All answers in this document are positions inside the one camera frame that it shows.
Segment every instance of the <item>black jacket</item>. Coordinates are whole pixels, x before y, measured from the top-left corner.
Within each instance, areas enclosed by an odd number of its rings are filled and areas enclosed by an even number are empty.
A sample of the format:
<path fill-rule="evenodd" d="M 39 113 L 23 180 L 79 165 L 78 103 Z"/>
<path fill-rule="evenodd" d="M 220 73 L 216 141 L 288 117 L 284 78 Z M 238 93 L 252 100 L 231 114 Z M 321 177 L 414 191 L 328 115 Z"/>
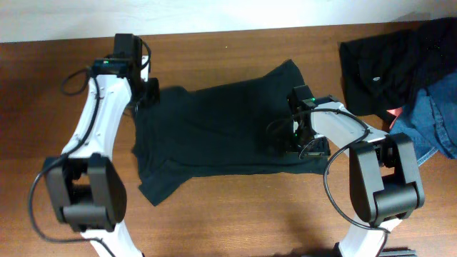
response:
<path fill-rule="evenodd" d="M 390 122 L 386 110 L 413 102 L 420 88 L 457 68 L 457 18 L 342 43 L 340 59 L 348 110 Z"/>

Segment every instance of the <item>wooden surface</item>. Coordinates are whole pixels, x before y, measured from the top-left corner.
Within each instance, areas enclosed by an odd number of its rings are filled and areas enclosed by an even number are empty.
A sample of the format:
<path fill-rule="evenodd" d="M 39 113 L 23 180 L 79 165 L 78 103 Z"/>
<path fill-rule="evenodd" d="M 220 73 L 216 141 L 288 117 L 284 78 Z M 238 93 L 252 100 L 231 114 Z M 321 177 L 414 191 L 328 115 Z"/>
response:
<path fill-rule="evenodd" d="M 145 36 L 153 76 L 162 87 L 192 91 L 263 76 L 286 59 L 300 68 L 315 96 L 343 100 L 338 42 L 418 24 L 371 24 L 297 29 Z M 26 195 L 45 156 L 60 154 L 86 100 L 67 98 L 59 83 L 112 49 L 112 38 L 0 44 L 0 256 L 95 256 L 88 243 L 44 243 L 32 231 Z M 74 81 L 71 86 L 82 82 Z M 364 117 L 380 128 L 381 121 Z M 193 178 L 157 207 L 137 186 L 134 125 L 123 117 L 114 165 L 128 193 L 126 223 L 136 246 L 150 256 L 268 256 L 332 248 L 348 229 L 317 175 Z M 420 167 L 426 203 L 389 237 L 420 256 L 456 256 L 456 162 L 440 154 Z M 331 167 L 329 183 L 342 209 L 348 196 L 348 159 Z M 36 217 L 46 233 L 75 236 L 60 226 L 40 184 Z"/>

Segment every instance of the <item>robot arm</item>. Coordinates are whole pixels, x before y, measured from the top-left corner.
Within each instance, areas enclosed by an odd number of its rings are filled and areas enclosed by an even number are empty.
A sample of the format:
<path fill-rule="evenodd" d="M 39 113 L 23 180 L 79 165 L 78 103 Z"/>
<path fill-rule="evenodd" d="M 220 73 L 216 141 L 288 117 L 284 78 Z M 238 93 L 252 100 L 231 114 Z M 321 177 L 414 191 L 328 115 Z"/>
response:
<path fill-rule="evenodd" d="M 391 136 L 368 124 L 364 128 L 359 123 L 362 121 L 351 118 L 350 112 L 334 97 L 302 97 L 309 92 L 307 86 L 298 86 L 288 96 L 295 124 L 300 124 L 293 133 L 297 135 L 293 145 L 307 146 L 310 141 L 323 137 L 339 148 L 349 145 L 344 153 L 349 157 L 350 196 L 356 211 L 353 221 L 392 231 L 425 201 L 410 138 L 405 134 Z M 366 129 L 369 134 L 353 143 Z M 394 173 L 382 176 L 381 166 L 394 168 Z M 367 230 L 351 224 L 346 237 L 335 247 L 336 255 L 377 256 L 386 240 L 387 234 L 381 230 Z"/>

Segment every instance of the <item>blue jeans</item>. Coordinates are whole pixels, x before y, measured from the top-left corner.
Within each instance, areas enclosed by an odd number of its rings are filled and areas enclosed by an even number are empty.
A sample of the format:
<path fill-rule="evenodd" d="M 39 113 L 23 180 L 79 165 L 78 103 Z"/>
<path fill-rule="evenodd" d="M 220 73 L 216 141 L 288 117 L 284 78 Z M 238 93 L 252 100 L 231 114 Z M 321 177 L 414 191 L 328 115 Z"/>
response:
<path fill-rule="evenodd" d="M 416 95 L 414 106 L 406 105 L 390 134 L 411 137 L 418 165 L 437 151 L 457 158 L 457 70 Z"/>

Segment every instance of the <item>black t-shirt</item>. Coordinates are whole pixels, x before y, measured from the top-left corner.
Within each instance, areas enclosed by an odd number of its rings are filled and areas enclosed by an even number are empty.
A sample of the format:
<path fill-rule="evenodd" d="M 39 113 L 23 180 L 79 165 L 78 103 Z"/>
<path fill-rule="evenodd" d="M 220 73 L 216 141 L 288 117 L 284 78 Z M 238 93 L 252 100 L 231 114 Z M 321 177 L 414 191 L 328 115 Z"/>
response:
<path fill-rule="evenodd" d="M 286 96 L 303 84 L 289 60 L 259 79 L 195 92 L 162 90 L 159 104 L 135 115 L 141 192 L 157 205 L 192 177 L 322 174 L 327 156 L 279 153 L 266 135 L 269 123 L 291 116 Z"/>

